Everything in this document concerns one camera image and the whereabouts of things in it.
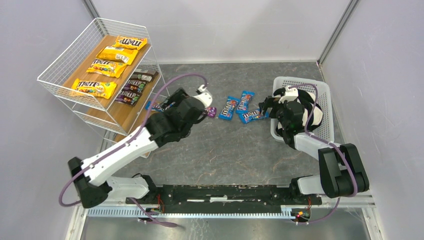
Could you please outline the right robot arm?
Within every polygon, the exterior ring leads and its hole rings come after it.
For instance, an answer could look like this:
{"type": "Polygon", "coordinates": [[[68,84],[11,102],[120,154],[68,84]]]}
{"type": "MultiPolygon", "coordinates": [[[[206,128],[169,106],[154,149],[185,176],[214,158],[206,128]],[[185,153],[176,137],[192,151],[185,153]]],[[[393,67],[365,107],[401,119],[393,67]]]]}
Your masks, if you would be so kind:
{"type": "Polygon", "coordinates": [[[312,133],[310,123],[317,117],[317,102],[292,101],[268,96],[259,103],[261,114],[269,113],[281,127],[276,132],[289,147],[318,160],[319,174],[295,181],[303,195],[325,194],[329,198],[354,197],[370,189],[370,182],[357,147],[336,144],[312,133]]]}

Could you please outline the purple brown M&M bag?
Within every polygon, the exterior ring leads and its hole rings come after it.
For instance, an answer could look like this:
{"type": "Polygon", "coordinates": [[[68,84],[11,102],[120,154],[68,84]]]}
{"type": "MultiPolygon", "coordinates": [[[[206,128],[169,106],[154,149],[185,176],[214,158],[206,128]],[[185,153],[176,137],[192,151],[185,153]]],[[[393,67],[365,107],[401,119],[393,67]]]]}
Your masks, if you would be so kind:
{"type": "Polygon", "coordinates": [[[134,107],[139,101],[140,97],[141,94],[138,92],[133,92],[130,90],[121,90],[114,101],[134,107]]]}

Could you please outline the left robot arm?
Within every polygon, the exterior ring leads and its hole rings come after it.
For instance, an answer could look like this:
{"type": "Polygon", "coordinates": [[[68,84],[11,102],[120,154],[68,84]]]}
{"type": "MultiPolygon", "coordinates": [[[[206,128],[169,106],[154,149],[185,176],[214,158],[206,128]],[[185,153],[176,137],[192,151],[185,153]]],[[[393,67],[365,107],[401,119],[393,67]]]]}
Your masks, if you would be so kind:
{"type": "Polygon", "coordinates": [[[148,117],[144,126],[137,127],[127,137],[108,149],[84,160],[74,157],[68,161],[72,182],[86,209],[111,199],[142,199],[155,190],[151,179],[114,177],[133,160],[168,143],[178,142],[191,133],[193,125],[206,118],[206,108],[213,101],[207,90],[199,89],[189,96],[180,88],[170,96],[172,106],[148,117]]]}

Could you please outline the yellow M&M bag bottom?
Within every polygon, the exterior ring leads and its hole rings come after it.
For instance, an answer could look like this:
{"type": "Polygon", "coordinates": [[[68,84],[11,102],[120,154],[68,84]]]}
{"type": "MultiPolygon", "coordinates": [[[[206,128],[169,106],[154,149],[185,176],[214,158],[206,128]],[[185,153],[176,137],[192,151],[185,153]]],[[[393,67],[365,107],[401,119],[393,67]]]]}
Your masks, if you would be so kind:
{"type": "Polygon", "coordinates": [[[102,60],[115,61],[131,65],[135,60],[138,52],[139,51],[136,49],[106,46],[96,55],[96,57],[102,60]]]}

